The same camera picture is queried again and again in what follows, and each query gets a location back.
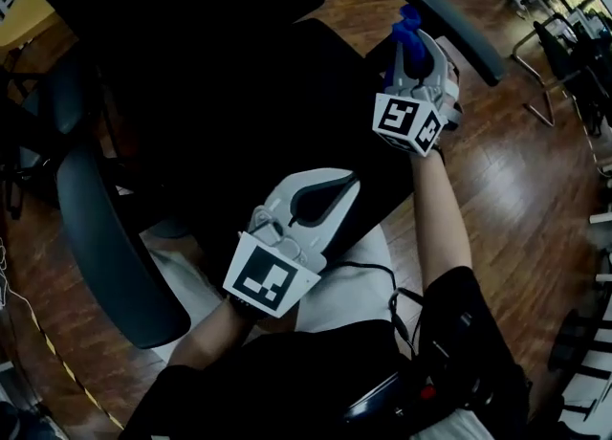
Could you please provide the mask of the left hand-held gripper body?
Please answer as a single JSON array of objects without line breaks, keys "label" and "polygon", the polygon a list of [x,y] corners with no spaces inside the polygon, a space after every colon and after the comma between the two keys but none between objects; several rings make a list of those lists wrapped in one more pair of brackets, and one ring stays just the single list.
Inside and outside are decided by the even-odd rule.
[{"label": "left hand-held gripper body", "polygon": [[264,314],[283,317],[319,283],[327,260],[321,237],[302,227],[290,206],[272,198],[242,231],[223,288]]}]

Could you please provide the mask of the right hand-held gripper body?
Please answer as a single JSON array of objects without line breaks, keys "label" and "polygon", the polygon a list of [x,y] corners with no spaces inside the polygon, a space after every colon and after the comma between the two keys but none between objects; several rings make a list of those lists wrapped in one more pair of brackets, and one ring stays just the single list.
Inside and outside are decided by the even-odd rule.
[{"label": "right hand-held gripper body", "polygon": [[391,146],[425,157],[443,130],[454,130],[463,118],[458,102],[459,71],[448,63],[446,88],[430,87],[412,77],[405,90],[386,90],[375,99],[372,130]]}]

